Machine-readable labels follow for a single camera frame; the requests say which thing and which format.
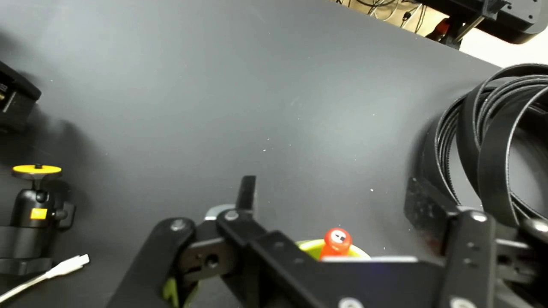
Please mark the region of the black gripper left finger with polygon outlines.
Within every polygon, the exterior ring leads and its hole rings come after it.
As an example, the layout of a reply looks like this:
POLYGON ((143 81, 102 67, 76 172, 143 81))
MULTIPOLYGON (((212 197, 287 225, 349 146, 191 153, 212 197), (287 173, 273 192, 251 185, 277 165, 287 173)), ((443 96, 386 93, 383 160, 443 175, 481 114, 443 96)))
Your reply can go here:
POLYGON ((239 189, 237 189, 237 197, 236 197, 236 209, 237 211, 253 211, 255 204, 255 189, 256 189, 256 179, 255 177, 243 177, 239 189))

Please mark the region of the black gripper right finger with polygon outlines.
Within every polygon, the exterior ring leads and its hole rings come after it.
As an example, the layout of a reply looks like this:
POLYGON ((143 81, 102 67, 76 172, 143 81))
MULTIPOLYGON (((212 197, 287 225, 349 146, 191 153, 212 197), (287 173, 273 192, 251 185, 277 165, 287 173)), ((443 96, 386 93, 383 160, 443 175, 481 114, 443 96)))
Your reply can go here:
POLYGON ((451 199, 421 179, 410 179, 405 191, 404 216, 426 245, 443 256, 458 211, 451 199))

